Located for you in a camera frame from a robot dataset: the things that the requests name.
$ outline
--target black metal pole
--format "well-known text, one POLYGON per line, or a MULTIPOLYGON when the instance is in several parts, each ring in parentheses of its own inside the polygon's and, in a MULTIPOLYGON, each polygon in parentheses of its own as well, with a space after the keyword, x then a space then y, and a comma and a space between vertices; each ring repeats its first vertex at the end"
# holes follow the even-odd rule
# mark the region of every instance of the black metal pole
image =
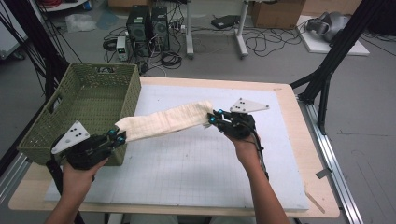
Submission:
POLYGON ((306 104, 312 105, 315 98, 321 92, 318 126, 322 134, 326 134, 325 119, 332 74, 347 56, 350 49, 352 49, 364 32, 364 29, 386 1, 387 0, 362 0, 345 29, 336 36, 332 48, 320 67, 314 73, 290 84, 291 87, 295 89, 308 83, 304 92, 299 94, 300 100, 304 101, 306 104))

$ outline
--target green wicker basket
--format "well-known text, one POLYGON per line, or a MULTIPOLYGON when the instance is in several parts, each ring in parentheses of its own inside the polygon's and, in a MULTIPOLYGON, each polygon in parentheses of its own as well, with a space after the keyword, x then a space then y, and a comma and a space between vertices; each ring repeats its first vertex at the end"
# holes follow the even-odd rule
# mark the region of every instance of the green wicker basket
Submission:
MULTIPOLYGON (((45 165, 53 142, 76 120, 90 134, 105 133, 121 118, 134 115, 140 90, 135 65, 72 63, 17 149, 45 165)), ((122 165, 125 149, 118 147, 106 165, 122 165)))

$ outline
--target person's arm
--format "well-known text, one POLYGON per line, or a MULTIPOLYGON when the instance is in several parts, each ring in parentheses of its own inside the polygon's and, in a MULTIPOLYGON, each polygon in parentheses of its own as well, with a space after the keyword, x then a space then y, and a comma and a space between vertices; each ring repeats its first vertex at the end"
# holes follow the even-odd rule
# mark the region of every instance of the person's arm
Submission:
POLYGON ((106 162, 107 159, 88 171, 75 170, 68 162, 64 165, 64 192, 45 224, 71 224, 74 222, 78 208, 90 190, 92 178, 106 162))
POLYGON ((280 205, 262 167, 253 137, 237 140, 229 137, 235 145, 236 156, 242 163, 250 181, 251 196, 258 224, 289 224, 285 211, 280 205))

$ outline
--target wooden table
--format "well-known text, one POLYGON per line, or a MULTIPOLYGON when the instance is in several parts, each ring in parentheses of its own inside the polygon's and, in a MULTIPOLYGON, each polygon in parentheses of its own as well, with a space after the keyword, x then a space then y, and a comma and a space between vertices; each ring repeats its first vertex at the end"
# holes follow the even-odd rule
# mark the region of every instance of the wooden table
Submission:
MULTIPOLYGON (((290 143, 304 183, 305 195, 309 201, 309 210, 304 212, 287 212, 288 217, 338 217, 340 215, 328 178, 318 179, 316 176, 316 173, 321 171, 323 167, 294 92, 289 85, 166 77, 141 77, 140 79, 143 85, 273 91, 282 110, 290 143)), ((51 176, 45 166, 32 164, 9 201, 9 208, 14 210, 52 210, 56 202, 44 201, 50 181, 51 176)), ((84 203, 81 205, 80 211, 198 216, 254 216, 253 209, 114 203, 84 203)))

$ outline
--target white triangular gripper pad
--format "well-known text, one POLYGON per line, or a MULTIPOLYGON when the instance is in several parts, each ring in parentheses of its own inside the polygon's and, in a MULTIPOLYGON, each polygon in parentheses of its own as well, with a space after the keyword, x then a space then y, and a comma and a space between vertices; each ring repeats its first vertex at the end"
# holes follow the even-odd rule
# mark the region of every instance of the white triangular gripper pad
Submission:
POLYGON ((263 105, 263 104, 259 104, 257 102, 253 102, 253 101, 249 101, 249 100, 240 98, 230 108, 230 111, 245 114, 245 113, 254 112, 254 111, 266 110, 269 108, 270 108, 269 105, 263 105))
POLYGON ((85 139, 90 138, 88 131, 82 126, 82 124, 76 120, 72 127, 67 130, 61 140, 52 148, 52 154, 60 153, 61 151, 68 149, 85 139))

